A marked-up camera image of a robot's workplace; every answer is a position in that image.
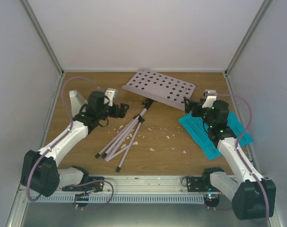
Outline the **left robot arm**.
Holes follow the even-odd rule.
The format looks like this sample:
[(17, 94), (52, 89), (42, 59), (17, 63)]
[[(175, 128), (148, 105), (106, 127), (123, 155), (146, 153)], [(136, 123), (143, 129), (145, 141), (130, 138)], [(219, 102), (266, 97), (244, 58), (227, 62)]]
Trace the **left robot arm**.
[(116, 89), (109, 88), (105, 91), (93, 91), (88, 99), (85, 99), (78, 91), (70, 91), (72, 121), (48, 145), (25, 154), (20, 184), (28, 191), (33, 190), (45, 197), (66, 186), (75, 187), (79, 191), (86, 190), (89, 187), (89, 179), (83, 169), (58, 169), (58, 166), (78, 142), (101, 126), (100, 121), (125, 117), (129, 105), (116, 105), (113, 100), (117, 94)]

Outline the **pink music stand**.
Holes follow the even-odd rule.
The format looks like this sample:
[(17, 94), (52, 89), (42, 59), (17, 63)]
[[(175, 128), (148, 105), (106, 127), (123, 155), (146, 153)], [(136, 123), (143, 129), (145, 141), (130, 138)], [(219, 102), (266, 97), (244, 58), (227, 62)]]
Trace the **pink music stand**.
[(195, 90), (193, 83), (176, 79), (149, 69), (139, 69), (122, 88), (145, 97), (143, 110), (117, 133), (117, 135), (99, 152), (96, 158), (110, 161), (123, 154), (116, 172), (120, 172), (126, 156), (133, 146), (136, 135), (144, 123), (144, 114), (154, 102), (160, 102), (176, 109), (184, 110), (184, 99), (190, 98)]

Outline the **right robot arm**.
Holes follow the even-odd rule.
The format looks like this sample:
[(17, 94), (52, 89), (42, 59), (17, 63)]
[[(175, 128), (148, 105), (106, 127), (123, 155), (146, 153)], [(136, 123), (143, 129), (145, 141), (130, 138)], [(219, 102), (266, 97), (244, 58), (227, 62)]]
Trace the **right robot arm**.
[(208, 126), (208, 137), (224, 156), (236, 179), (232, 180), (221, 168), (205, 169), (201, 186), (211, 192), (220, 190), (232, 203), (239, 220), (265, 218), (274, 214), (276, 186), (265, 179), (243, 153), (239, 140), (227, 125), (229, 104), (209, 95), (199, 102), (183, 100), (185, 112), (199, 117)]

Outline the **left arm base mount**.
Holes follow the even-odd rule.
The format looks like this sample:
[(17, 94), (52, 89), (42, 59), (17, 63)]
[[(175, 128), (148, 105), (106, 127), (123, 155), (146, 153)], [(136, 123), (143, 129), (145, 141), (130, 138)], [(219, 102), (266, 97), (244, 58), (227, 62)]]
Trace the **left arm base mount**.
[(88, 201), (91, 193), (102, 192), (104, 187), (104, 177), (102, 176), (87, 176), (81, 180), (80, 184), (89, 183), (83, 186), (64, 186), (61, 188), (63, 192), (76, 192), (75, 198), (78, 201)]

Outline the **white metronome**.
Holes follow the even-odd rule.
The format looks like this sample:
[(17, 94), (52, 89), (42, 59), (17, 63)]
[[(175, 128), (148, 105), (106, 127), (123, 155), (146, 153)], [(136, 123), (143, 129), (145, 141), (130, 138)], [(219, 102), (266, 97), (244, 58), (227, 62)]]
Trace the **white metronome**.
[(81, 107), (87, 104), (87, 100), (77, 91), (72, 90), (69, 92), (70, 104), (71, 104), (71, 114), (72, 117), (80, 112)]

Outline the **blue sheet music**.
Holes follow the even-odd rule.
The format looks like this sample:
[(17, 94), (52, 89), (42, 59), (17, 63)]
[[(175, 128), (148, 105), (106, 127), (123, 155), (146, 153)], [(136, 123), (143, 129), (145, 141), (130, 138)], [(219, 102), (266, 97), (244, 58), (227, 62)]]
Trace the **blue sheet music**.
[(202, 149), (208, 160), (213, 160), (222, 156), (219, 150), (210, 141), (206, 129), (208, 126), (203, 124), (203, 120), (199, 117), (192, 117), (191, 114), (187, 114), (178, 119), (179, 123), (185, 128), (192, 139)]
[[(229, 128), (234, 132), (234, 134), (239, 137), (241, 135), (241, 133), (244, 131), (244, 127), (241, 125), (241, 123), (238, 121), (236, 115), (234, 114), (234, 112), (230, 112), (228, 115), (228, 119), (227, 119), (227, 125), (229, 126)], [(240, 139), (240, 146), (246, 146), (250, 143), (253, 143), (254, 139), (252, 138), (252, 136), (246, 132)]]

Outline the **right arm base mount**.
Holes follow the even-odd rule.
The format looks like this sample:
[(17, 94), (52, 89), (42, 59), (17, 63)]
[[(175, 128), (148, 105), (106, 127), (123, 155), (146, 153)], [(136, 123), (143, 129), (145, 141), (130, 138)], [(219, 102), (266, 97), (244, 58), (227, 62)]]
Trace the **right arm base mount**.
[(181, 186), (186, 187), (187, 192), (198, 192), (202, 194), (204, 205), (208, 209), (218, 210), (222, 192), (210, 183), (205, 183), (202, 176), (183, 176), (180, 180)]

